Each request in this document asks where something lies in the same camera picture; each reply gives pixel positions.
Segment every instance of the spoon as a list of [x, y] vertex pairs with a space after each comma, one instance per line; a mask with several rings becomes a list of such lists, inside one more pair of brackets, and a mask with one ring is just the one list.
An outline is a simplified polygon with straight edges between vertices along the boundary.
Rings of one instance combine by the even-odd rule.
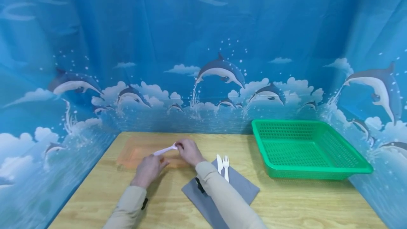
[[176, 146], [176, 143], [172, 144], [172, 146], [165, 148], [165, 149], [161, 149], [160, 151], [156, 151], [153, 153], [154, 156], [160, 156], [162, 154], [164, 154], [167, 151], [170, 151], [171, 149], [178, 149]]

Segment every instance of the transparent orange tray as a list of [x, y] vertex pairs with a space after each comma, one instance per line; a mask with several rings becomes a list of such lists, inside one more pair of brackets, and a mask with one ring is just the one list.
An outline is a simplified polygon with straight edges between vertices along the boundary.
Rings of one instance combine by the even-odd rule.
[[[126, 141], [126, 144], [120, 152], [116, 163], [119, 168], [133, 170], [137, 168], [144, 157], [171, 145], [172, 143], [162, 143], [162, 140], [160, 142], [160, 140], [154, 140], [154, 138], [147, 139], [144, 137], [131, 136]], [[170, 161], [170, 164], [168, 165], [170, 168], [182, 168], [189, 166], [179, 156], [179, 153], [176, 150], [168, 151], [164, 154], [164, 157]]]

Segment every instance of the knife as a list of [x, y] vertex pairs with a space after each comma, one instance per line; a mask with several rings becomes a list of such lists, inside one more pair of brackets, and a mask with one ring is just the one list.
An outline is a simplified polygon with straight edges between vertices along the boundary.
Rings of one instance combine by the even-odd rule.
[[222, 169], [223, 169], [223, 162], [222, 162], [222, 159], [220, 158], [219, 155], [216, 155], [216, 160], [217, 160], [217, 162], [218, 162], [218, 173], [219, 173], [220, 175], [222, 175]]

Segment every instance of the beige jacket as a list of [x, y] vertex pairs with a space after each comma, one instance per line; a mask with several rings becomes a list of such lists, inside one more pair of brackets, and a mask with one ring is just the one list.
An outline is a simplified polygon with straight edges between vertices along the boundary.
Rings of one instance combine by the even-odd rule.
[[[229, 228], [267, 229], [260, 217], [210, 162], [200, 162], [195, 169], [203, 189], [212, 197]], [[138, 224], [146, 194], [141, 187], [129, 186], [103, 229], [131, 229]]]

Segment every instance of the table surface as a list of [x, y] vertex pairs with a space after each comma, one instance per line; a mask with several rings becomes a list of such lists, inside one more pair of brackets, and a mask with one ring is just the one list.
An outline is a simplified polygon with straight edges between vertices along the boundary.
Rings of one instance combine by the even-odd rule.
[[[252, 135], [134, 132], [116, 138], [49, 228], [100, 229], [134, 176], [134, 169], [117, 164], [126, 142], [157, 148], [182, 137], [194, 139], [208, 160], [229, 155], [231, 166], [260, 187], [251, 207], [270, 229], [386, 228], [348, 181], [269, 178]], [[177, 160], [174, 153], [169, 156]], [[146, 216], [138, 228], [211, 228], [181, 191], [196, 172], [174, 164], [148, 189]]]

